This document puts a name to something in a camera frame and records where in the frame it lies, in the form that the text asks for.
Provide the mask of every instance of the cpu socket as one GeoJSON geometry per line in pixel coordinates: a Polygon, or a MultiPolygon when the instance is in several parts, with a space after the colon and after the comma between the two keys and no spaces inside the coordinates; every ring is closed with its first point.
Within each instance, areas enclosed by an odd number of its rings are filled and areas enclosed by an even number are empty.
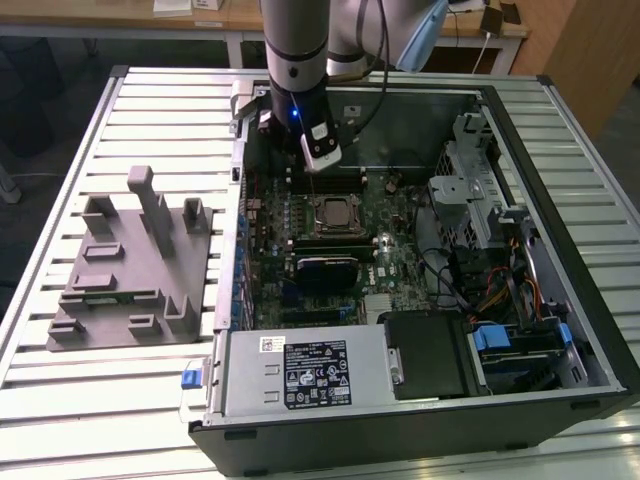
{"type": "Polygon", "coordinates": [[[366,235],[360,222],[360,201],[355,195],[315,198],[315,233],[319,238],[354,238],[366,235]]]}

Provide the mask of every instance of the white cable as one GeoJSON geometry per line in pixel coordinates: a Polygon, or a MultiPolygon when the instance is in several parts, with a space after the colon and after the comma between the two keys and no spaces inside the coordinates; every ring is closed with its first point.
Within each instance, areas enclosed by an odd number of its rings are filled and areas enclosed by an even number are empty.
{"type": "Polygon", "coordinates": [[[480,56],[478,57],[476,66],[473,67],[473,71],[471,72],[472,75],[476,73],[476,70],[478,69],[478,65],[480,65],[480,60],[482,60],[482,56],[484,55],[484,51],[487,49],[487,44],[489,43],[490,38],[491,38],[491,34],[487,32],[487,38],[484,39],[484,45],[482,45],[482,50],[480,50],[480,56]]]}

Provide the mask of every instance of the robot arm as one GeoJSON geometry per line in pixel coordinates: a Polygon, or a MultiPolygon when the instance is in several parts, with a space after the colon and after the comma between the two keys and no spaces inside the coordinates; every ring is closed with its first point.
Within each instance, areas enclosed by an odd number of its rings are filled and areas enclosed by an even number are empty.
{"type": "MultiPolygon", "coordinates": [[[[447,0],[381,1],[391,63],[420,70],[444,23],[447,0]]],[[[326,94],[327,62],[334,72],[353,73],[365,53],[378,51],[384,34],[379,5],[376,0],[261,0],[272,112],[299,141],[310,172],[342,158],[326,94]]]]}

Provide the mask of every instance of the slotted metal platform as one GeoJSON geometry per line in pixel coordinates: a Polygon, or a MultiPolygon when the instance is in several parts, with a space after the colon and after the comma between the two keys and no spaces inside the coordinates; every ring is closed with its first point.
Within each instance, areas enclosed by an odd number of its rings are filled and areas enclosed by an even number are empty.
{"type": "MultiPolygon", "coordinates": [[[[191,360],[211,353],[233,149],[229,97],[232,82],[240,78],[266,79],[266,73],[131,68],[125,77],[109,80],[0,327],[1,478],[222,477],[187,435],[179,405],[184,401],[201,410],[205,392],[190,391],[183,398],[180,373],[191,360]],[[95,193],[109,193],[117,208],[139,208],[126,185],[135,164],[153,168],[153,187],[166,194],[169,207],[199,196],[214,209],[200,342],[50,353],[47,329],[85,231],[79,214],[95,193]]],[[[638,360],[639,217],[555,89],[517,77],[396,74],[392,80],[464,80],[497,88],[638,360]]],[[[505,176],[522,201],[514,177],[508,171],[505,176]]],[[[640,410],[632,408],[577,425],[529,450],[282,478],[399,480],[452,473],[477,479],[636,478],[638,445],[640,410]]]]}

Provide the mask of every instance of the power supply label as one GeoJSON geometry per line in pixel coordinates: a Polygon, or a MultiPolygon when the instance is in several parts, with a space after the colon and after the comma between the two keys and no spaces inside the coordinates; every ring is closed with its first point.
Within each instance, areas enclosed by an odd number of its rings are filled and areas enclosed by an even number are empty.
{"type": "Polygon", "coordinates": [[[286,344],[284,392],[289,410],[351,405],[347,342],[286,344]]]}

